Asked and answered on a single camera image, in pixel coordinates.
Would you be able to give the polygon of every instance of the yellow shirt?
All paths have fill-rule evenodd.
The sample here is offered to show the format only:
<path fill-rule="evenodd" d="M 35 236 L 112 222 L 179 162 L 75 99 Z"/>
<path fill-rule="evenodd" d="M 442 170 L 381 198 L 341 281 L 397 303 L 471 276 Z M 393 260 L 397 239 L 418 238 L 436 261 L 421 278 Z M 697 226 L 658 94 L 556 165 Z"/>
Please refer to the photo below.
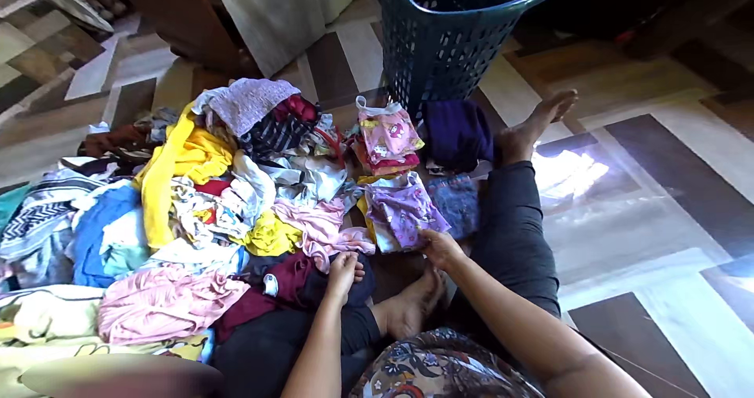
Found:
<path fill-rule="evenodd" d="M 165 144 L 155 148 L 149 163 L 134 178 L 141 189 L 144 228 L 149 247 L 160 249 L 175 237 L 168 227 L 170 180 L 187 175 L 197 184 L 221 175 L 233 162 L 231 147 L 194 125 L 191 112 L 194 102 L 183 108 L 178 123 L 167 127 Z"/>
<path fill-rule="evenodd" d="M 252 255 L 277 257 L 283 252 L 295 252 L 296 244 L 300 244 L 301 239 L 301 230 L 284 223 L 268 209 L 259 215 L 246 237 L 234 241 L 243 243 Z"/>

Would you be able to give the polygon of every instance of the leg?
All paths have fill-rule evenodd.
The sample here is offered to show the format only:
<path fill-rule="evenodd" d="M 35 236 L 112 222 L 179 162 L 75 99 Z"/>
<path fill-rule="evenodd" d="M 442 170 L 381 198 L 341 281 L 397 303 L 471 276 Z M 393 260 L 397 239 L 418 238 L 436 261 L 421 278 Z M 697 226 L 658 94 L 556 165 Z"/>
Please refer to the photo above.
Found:
<path fill-rule="evenodd" d="M 385 335 L 416 335 L 442 295 L 439 275 L 425 275 L 399 295 L 372 308 L 344 308 L 341 313 L 341 379 L 349 391 L 370 361 L 352 356 Z M 277 310 L 239 326 L 215 352 L 214 366 L 225 376 L 225 396 L 280 396 L 298 353 L 306 342 L 314 314 Z"/>
<path fill-rule="evenodd" d="M 213 365 L 225 376 L 224 396 L 280 396 L 314 317 L 302 311 L 278 310 L 239 326 L 214 355 Z M 349 355 L 376 343 L 382 335 L 365 306 L 343 311 L 341 332 L 341 358 L 347 360 L 341 364 L 346 390 L 369 363 Z"/>
<path fill-rule="evenodd" d="M 550 122 L 575 102 L 574 92 L 542 102 L 524 123 L 498 136 L 498 164 L 489 175 L 489 190 L 471 259 L 518 295 L 560 317 L 555 260 L 542 231 L 542 210 L 529 162 L 533 145 Z M 456 293 L 448 308 L 448 324 L 510 360 L 474 308 Z"/>

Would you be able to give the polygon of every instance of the black and white zigzag cloth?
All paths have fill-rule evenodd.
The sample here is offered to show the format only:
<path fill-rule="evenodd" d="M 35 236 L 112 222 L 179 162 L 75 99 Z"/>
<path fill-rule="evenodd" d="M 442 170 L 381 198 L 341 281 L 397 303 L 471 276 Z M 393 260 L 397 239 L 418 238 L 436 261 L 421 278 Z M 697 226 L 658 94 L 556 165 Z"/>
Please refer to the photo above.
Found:
<path fill-rule="evenodd" d="M 71 237 L 70 201 L 86 196 L 106 183 L 71 169 L 52 171 L 32 186 L 0 237 L 0 260 L 13 267 L 22 287 L 47 283 L 59 266 L 56 258 Z"/>

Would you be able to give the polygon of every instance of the lavender knit cloth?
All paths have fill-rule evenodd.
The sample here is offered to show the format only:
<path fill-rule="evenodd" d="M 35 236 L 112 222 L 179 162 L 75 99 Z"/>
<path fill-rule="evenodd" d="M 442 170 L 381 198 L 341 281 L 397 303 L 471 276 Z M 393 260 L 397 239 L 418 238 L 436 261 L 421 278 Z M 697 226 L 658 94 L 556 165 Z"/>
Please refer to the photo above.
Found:
<path fill-rule="evenodd" d="M 248 132 L 272 108 L 292 94 L 301 93 L 285 80 L 239 79 L 228 87 L 218 87 L 199 94 L 194 102 L 194 114 L 202 114 L 209 106 L 220 116 L 233 135 Z"/>

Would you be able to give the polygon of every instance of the laundry basket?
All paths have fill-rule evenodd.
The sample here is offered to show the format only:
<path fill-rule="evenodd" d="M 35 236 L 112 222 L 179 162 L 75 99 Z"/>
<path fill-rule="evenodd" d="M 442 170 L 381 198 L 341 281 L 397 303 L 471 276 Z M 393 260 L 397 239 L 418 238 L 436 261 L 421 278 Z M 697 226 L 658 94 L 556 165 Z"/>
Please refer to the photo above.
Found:
<path fill-rule="evenodd" d="M 466 99 L 508 33 L 543 0 L 382 0 L 391 97 L 415 119 L 426 101 Z"/>

